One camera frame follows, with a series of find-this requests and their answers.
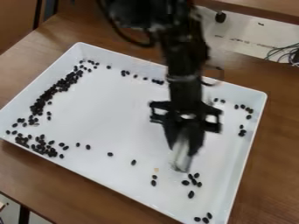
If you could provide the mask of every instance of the black cable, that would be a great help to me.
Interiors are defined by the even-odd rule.
[[[201,81],[201,83],[207,87],[214,87],[216,86],[217,84],[219,84],[220,81],[223,81],[225,79],[225,72],[224,72],[224,69],[219,67],[219,66],[208,66],[208,67],[211,67],[211,68],[214,68],[216,70],[219,71],[219,77],[216,79],[217,81],[214,82],[214,83],[207,83],[205,81]]]
[[[284,46],[284,47],[276,47],[276,48],[270,50],[267,53],[267,56],[266,56],[265,60],[269,60],[270,57],[276,55],[277,53],[283,52],[286,49],[298,48],[298,47],[299,47],[299,43],[296,43],[296,44],[293,44],[293,45],[287,45],[287,46]]]
[[[280,56],[277,60],[277,62],[281,62],[281,60],[288,56],[288,62],[289,64],[291,64],[291,58],[293,58],[293,56],[295,55],[295,52],[297,51],[297,48],[296,49],[293,49],[291,50],[290,52],[287,52],[287,53],[284,53],[282,56]]]
[[[106,20],[111,24],[112,28],[115,30],[115,32],[124,40],[128,41],[129,43],[136,45],[136,46],[140,46],[140,47],[144,47],[144,48],[150,48],[155,46],[155,39],[152,35],[152,33],[146,29],[144,29],[144,33],[145,35],[149,38],[149,42],[148,43],[142,43],[139,42],[137,40],[134,40],[130,37],[128,37],[127,35],[125,35],[119,28],[118,26],[115,24],[115,21],[109,16],[108,12],[105,9],[105,6],[103,5],[101,0],[96,0],[96,3],[98,4],[99,8],[101,9],[102,13],[104,14]]]
[[[43,3],[42,0],[38,0],[35,6],[35,14],[33,19],[33,27],[32,27],[33,30],[38,28],[42,3]]]

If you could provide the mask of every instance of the wooden table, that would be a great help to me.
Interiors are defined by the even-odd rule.
[[[233,11],[299,25],[296,0],[195,0],[196,4],[222,11]]]
[[[0,108],[78,41],[161,61],[157,49],[119,39],[92,6],[59,13],[0,56]],[[268,94],[229,223],[299,223],[299,70],[233,52],[219,56],[227,81]],[[56,223],[176,223],[4,141],[0,192]]]

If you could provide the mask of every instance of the white tray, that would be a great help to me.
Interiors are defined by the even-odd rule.
[[[43,115],[38,127],[11,127],[19,117],[28,118],[35,100],[82,59],[101,64],[85,73],[68,92],[57,93],[52,105],[45,106],[45,111],[52,112],[50,122]],[[123,69],[131,75],[122,77]],[[163,127],[149,119],[148,102],[168,100],[167,84],[160,86],[150,81],[163,80],[164,74],[165,66],[77,43],[0,111],[0,137],[16,144],[15,136],[5,134],[6,130],[34,137],[45,134],[47,141],[56,141],[54,148],[65,155],[64,159],[49,158],[19,146],[177,221],[196,223],[194,217],[203,218],[210,212],[210,223],[227,223],[267,96],[226,82],[204,88],[205,100],[226,100],[225,104],[214,105],[224,111],[223,131],[206,133],[205,147],[193,159],[191,173],[200,173],[198,180],[203,186],[184,186],[181,181],[187,179],[187,174],[170,168]],[[247,112],[234,109],[234,104],[254,109],[253,118],[247,120]],[[241,124],[247,130],[244,137],[238,136]],[[61,150],[60,142],[70,149]],[[92,149],[86,150],[86,144]],[[107,156],[110,151],[113,157]],[[130,164],[133,159],[137,161],[135,166]],[[150,184],[153,174],[158,176],[156,187]],[[187,197],[190,190],[195,192],[193,199]]]

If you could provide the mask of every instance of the wire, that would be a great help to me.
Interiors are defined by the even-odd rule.
[[[219,71],[219,77],[217,78],[217,80],[214,83],[207,83],[205,81],[201,81],[201,83],[203,85],[208,86],[208,87],[214,87],[214,86],[220,84],[220,82],[225,79],[225,71],[224,71],[223,68],[221,68],[219,66],[206,66],[206,67],[218,70]]]
[[[98,4],[99,8],[101,9],[102,13],[104,14],[106,20],[111,24],[112,28],[115,30],[115,32],[124,40],[128,41],[129,43],[136,45],[136,46],[140,46],[140,47],[144,47],[144,48],[149,48],[149,47],[153,47],[155,46],[155,39],[152,35],[152,33],[147,30],[144,29],[144,33],[145,35],[149,38],[149,42],[148,43],[142,43],[139,42],[137,40],[134,40],[130,37],[128,37],[126,34],[124,34],[119,28],[118,26],[115,24],[115,21],[109,16],[108,12],[105,9],[105,6],[103,5],[101,0],[96,0],[96,3]]]
[[[293,54],[295,55],[297,51],[297,48],[296,49],[293,49],[292,51],[290,52],[287,52],[287,53],[284,53],[281,57],[279,57],[279,59],[277,60],[277,62],[281,62],[281,60],[286,57],[286,56],[289,56],[289,59],[293,56]]]
[[[296,43],[296,44],[293,44],[293,45],[287,45],[287,46],[284,46],[284,47],[276,47],[276,48],[273,48],[272,50],[270,50],[268,53],[267,53],[267,56],[265,58],[265,60],[269,60],[271,57],[275,56],[277,53],[283,53],[285,50],[288,50],[288,49],[292,49],[292,48],[295,48],[293,50],[297,50],[299,49],[299,43]],[[285,57],[287,56],[289,53],[285,53],[283,54],[282,56]]]

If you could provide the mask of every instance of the white surface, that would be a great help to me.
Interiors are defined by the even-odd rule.
[[[0,201],[6,205],[5,208],[0,212],[0,217],[2,218],[4,224],[18,224],[20,205],[13,200],[6,198],[2,194],[0,194]]]
[[[199,8],[204,21],[205,39],[212,49],[220,48],[264,59],[273,47],[290,46],[299,42],[298,25],[229,11],[225,11],[225,23],[218,24],[215,21],[215,11]],[[283,52],[271,60],[277,61],[280,55]]]
[[[0,218],[3,220],[3,223],[18,224],[20,205],[2,194],[0,194],[0,201],[6,205],[5,208],[0,212]],[[41,218],[35,213],[30,213],[29,224],[51,224],[51,222]]]
[[[33,136],[45,134],[46,140],[55,140],[55,148],[66,156],[45,159],[173,219],[193,223],[195,216],[204,217],[210,212],[213,214],[210,223],[226,223],[267,98],[262,92],[225,82],[204,89],[206,101],[220,97],[226,99],[226,104],[215,105],[224,110],[222,134],[206,134],[205,147],[191,166],[191,173],[201,174],[201,188],[181,185],[187,175],[170,168],[170,150],[163,128],[149,121],[148,102],[167,100],[168,89],[167,85],[158,86],[140,76],[162,79],[165,67],[99,47],[74,45],[5,106],[0,111],[1,138],[14,143],[14,137],[7,136],[5,131],[11,130],[17,118],[28,117],[29,106],[83,58],[99,61],[101,65],[84,74],[67,93],[53,97],[53,105],[45,107],[45,111],[52,112],[52,121],[44,117],[40,126],[18,130]],[[122,69],[140,76],[133,79],[131,74],[123,78]],[[246,120],[244,111],[233,109],[234,103],[253,108],[253,119]],[[240,124],[247,130],[242,138],[237,136]],[[62,151],[57,146],[59,142],[70,145],[70,150]],[[85,150],[85,144],[92,149]],[[115,155],[108,157],[109,151]],[[130,165],[132,159],[137,160],[136,166]],[[156,187],[150,184],[152,174],[158,176]],[[187,197],[190,190],[196,193],[193,199]]]

